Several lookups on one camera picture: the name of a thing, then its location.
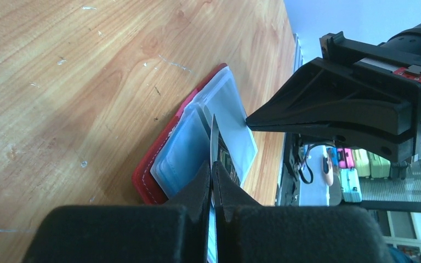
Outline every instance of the wooden table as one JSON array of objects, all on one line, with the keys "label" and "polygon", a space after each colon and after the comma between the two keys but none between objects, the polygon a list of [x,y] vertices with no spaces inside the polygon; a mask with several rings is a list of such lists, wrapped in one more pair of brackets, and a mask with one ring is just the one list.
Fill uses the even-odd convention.
[{"label": "wooden table", "polygon": [[[282,0],[0,0],[0,262],[67,204],[138,204],[130,177],[213,67],[248,114],[292,72]],[[254,133],[245,190],[274,203],[283,135]]]}]

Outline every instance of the suitcase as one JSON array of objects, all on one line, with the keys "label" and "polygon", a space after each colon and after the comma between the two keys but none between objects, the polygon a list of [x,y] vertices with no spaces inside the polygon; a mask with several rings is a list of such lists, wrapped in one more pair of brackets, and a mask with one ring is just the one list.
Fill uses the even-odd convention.
[{"label": "suitcase", "polygon": [[407,167],[409,164],[406,161],[400,163],[391,163],[390,179],[404,180],[407,174]]},{"label": "suitcase", "polygon": [[338,149],[338,165],[342,169],[354,168],[352,150],[348,148]]},{"label": "suitcase", "polygon": [[367,151],[364,149],[353,150],[352,158],[354,160],[354,166],[357,169],[357,175],[359,177],[369,177],[370,163],[369,157],[367,157]]},{"label": "suitcase", "polygon": [[338,153],[337,149],[335,147],[328,148],[327,149],[328,155],[330,155],[330,158],[332,159],[332,164],[335,167],[338,167]]},{"label": "suitcase", "polygon": [[362,202],[361,186],[359,176],[355,168],[342,169],[340,174],[343,200],[348,203]]},{"label": "suitcase", "polygon": [[371,152],[367,152],[367,156],[369,157],[372,178],[388,178],[390,176],[391,163],[389,160]]}]

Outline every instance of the black cable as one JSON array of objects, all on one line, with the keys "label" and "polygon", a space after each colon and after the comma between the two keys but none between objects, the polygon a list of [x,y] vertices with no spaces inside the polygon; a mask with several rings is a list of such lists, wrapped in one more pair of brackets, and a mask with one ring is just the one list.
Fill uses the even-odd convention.
[{"label": "black cable", "polygon": [[[298,169],[298,172],[299,172],[299,177],[301,177],[301,181],[303,181],[303,183],[305,183],[305,184],[307,184],[307,185],[309,185],[309,184],[312,184],[312,182],[314,181],[314,173],[312,172],[312,170],[311,170],[311,168],[309,167],[309,165],[308,165],[308,162],[307,162],[307,157],[309,156],[309,152],[314,148],[314,147],[317,147],[317,146],[331,146],[330,144],[312,144],[311,146],[309,146],[308,147],[308,149],[306,150],[306,154],[304,155],[304,159],[301,161],[301,158],[299,157],[299,155],[297,155],[297,162],[299,163],[299,169]],[[309,174],[310,174],[310,176],[311,176],[311,178],[310,178],[310,180],[309,181],[307,181],[307,179],[306,179],[306,177],[304,176],[304,173],[303,173],[303,166],[304,165],[306,165],[306,167],[307,167],[307,169],[308,169],[308,171],[309,171]]]}]

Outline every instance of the white scratch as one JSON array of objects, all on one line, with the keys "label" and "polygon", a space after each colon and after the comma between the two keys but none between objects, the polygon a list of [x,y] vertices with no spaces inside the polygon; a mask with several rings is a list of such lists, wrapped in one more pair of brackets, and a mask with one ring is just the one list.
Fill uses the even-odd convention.
[{"label": "white scratch", "polygon": [[40,88],[40,86],[34,82],[30,82],[30,85]]},{"label": "white scratch", "polygon": [[31,230],[0,229],[0,233],[31,233]]},{"label": "white scratch", "polygon": [[169,63],[169,64],[170,64],[170,65],[172,65],[172,66],[177,66],[177,67],[181,68],[182,70],[189,71],[189,72],[193,73],[193,71],[192,71],[191,69],[189,69],[189,68],[187,68],[187,67],[184,67],[184,66],[181,66],[181,65],[180,65],[180,64],[178,64],[178,63],[174,63],[174,62],[168,61],[166,58],[164,58],[164,57],[163,57],[163,56],[161,56],[160,54],[159,54],[159,58],[161,58],[164,62],[167,62],[167,63]]},{"label": "white scratch", "polygon": [[167,137],[170,137],[170,135],[173,133],[174,130],[175,130],[175,127],[172,128],[172,130],[168,133]]}]

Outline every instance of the card holder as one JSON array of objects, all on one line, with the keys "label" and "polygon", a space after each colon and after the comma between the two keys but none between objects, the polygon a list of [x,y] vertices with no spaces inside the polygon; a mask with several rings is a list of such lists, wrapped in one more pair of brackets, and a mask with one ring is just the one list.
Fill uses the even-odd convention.
[{"label": "card holder", "polygon": [[209,136],[193,105],[185,109],[173,134],[157,155],[152,174],[168,198],[184,188],[209,160]]},{"label": "card holder", "polygon": [[222,69],[221,73],[219,78],[212,79],[212,82],[204,87],[192,103],[198,104],[202,109],[209,126],[213,115],[216,116],[240,185],[243,185],[257,154],[257,147],[252,132],[246,125],[247,115],[236,88],[235,78],[228,67]]},{"label": "card holder", "polygon": [[137,190],[138,194],[140,195],[141,199],[146,204],[163,204],[165,203],[168,198],[157,183],[157,181],[152,177],[150,172],[151,167],[156,159],[156,156],[159,154],[162,147],[167,142],[170,133],[172,132],[173,128],[178,123],[181,115],[183,114],[183,110],[186,105],[188,105],[193,98],[200,92],[209,81],[213,79],[213,77],[219,73],[223,68],[225,68],[227,64],[222,63],[214,68],[209,75],[207,75],[196,88],[191,92],[191,94],[184,100],[176,114],[172,117],[170,122],[164,128],[164,130],[160,133],[159,137],[154,141],[151,147],[146,152],[145,156],[141,159],[139,164],[137,165],[135,171],[133,171],[132,175],[132,183],[135,189]]}]

